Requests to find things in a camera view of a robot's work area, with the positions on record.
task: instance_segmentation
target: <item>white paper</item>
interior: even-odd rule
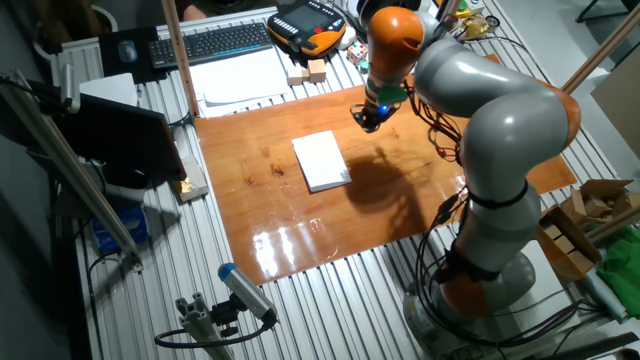
[[[190,67],[203,112],[226,115],[289,91],[274,48]],[[205,110],[227,106],[219,110]]]
[[[138,93],[130,73],[83,82],[80,84],[80,93],[129,106],[138,104]]]
[[[240,101],[240,102],[236,102],[236,103],[218,105],[218,106],[208,106],[204,99],[198,99],[198,108],[200,109],[200,113],[204,117],[208,117],[208,118],[209,117],[218,117],[218,116],[224,116],[224,115],[233,114],[233,113],[235,113],[237,111],[244,110],[244,109],[248,108],[249,106],[259,104],[259,103],[261,103],[263,101],[267,101],[267,100],[269,100],[271,98],[272,97],[265,97],[265,98],[259,98],[259,99],[253,99],[253,100],[247,100],[247,101]]]
[[[311,192],[351,182],[332,131],[293,139],[291,142]]]

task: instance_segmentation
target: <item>desk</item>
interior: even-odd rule
[[[494,0],[487,0],[485,5],[485,15],[494,14],[501,20],[498,36],[522,41]],[[268,8],[200,20],[185,24],[184,31],[191,34],[264,21],[274,12],[274,8]],[[159,27],[158,31],[161,38],[167,38],[166,27]],[[505,66],[541,78],[531,59],[511,45],[483,42],[472,48],[482,55],[496,53]],[[284,54],[279,55],[283,66],[290,63]],[[327,58],[327,82],[294,87],[283,97],[261,106],[363,85],[362,76],[344,55]],[[57,84],[58,71],[66,63],[76,67],[80,82],[103,77],[97,39],[65,44],[63,52],[51,57]],[[166,80],[140,86],[142,107],[164,113],[169,121],[181,119],[187,107],[178,76],[173,72]],[[193,127],[179,127],[174,136],[179,146],[205,164]],[[578,134],[563,157],[579,183],[588,178],[615,176],[585,131]],[[568,189],[561,189],[541,196],[541,202],[547,208],[567,196]],[[175,299],[189,298],[193,292],[201,291],[212,305],[228,297],[226,286],[216,275],[220,264],[231,261],[231,252],[215,191],[203,199],[180,204],[170,186],[163,184],[147,192],[144,206],[152,234],[151,241],[140,247],[144,271],[139,275],[131,271],[120,273],[115,261],[99,264],[89,277],[80,271],[93,358],[207,359],[201,350],[158,348],[153,337],[180,327]],[[454,228],[455,225],[439,228],[436,241],[451,237]],[[78,263],[84,269],[98,255],[83,238],[75,245]],[[262,285],[276,304],[281,323],[275,332],[233,345],[236,359],[377,359],[382,355],[387,359],[421,358],[422,352],[408,335],[402,318],[402,296],[410,282],[409,266],[415,261],[416,246],[417,239],[407,238]],[[89,282],[96,294],[93,302]],[[257,329],[257,323],[246,314],[240,316],[238,325],[242,334]]]
[[[358,86],[196,119],[233,259],[256,284],[420,234],[464,186],[462,168],[438,156],[429,127],[409,104],[367,134],[349,113],[363,98]],[[464,131],[468,120],[454,121]],[[291,140],[327,130],[352,182],[311,194]],[[528,179],[540,193],[576,182],[559,156],[536,166]]]

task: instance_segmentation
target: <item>wooden board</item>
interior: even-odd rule
[[[462,168],[436,154],[428,126],[409,104],[366,134],[349,114],[363,100],[360,86],[196,119],[233,260],[255,283],[421,233],[440,203],[464,186]],[[353,182],[311,194],[291,140],[326,130]],[[540,193],[576,182],[559,156],[528,179]]]

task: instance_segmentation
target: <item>computer keyboard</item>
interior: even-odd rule
[[[264,23],[217,29],[183,39],[191,65],[244,55],[273,45]],[[171,39],[152,41],[149,50],[154,69],[176,67]]]

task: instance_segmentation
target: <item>computer mouse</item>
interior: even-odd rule
[[[120,61],[129,64],[138,60],[138,52],[136,46],[131,40],[123,40],[118,44],[118,56]]]

